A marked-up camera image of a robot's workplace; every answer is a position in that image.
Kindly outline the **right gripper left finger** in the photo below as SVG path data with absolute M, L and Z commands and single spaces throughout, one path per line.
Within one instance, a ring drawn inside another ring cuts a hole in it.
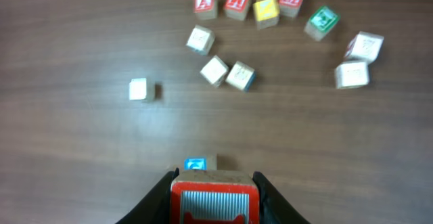
M 155 186 L 116 224 L 169 224 L 170 186 L 179 169 L 167 172 Z

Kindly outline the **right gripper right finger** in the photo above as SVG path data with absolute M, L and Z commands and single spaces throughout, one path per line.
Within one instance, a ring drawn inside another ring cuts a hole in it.
M 261 172 L 255 171 L 252 180 L 260 194 L 260 224 L 310 224 Z

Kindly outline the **red I block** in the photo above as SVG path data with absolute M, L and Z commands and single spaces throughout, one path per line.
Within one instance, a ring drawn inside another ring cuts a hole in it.
M 170 222 L 260 222 L 260 194 L 252 178 L 239 171 L 189 170 L 170 187 Z

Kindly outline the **white blue C block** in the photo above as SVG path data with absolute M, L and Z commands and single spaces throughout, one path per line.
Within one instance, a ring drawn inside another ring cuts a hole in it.
M 217 170 L 217 155 L 190 156 L 184 160 L 185 170 Z

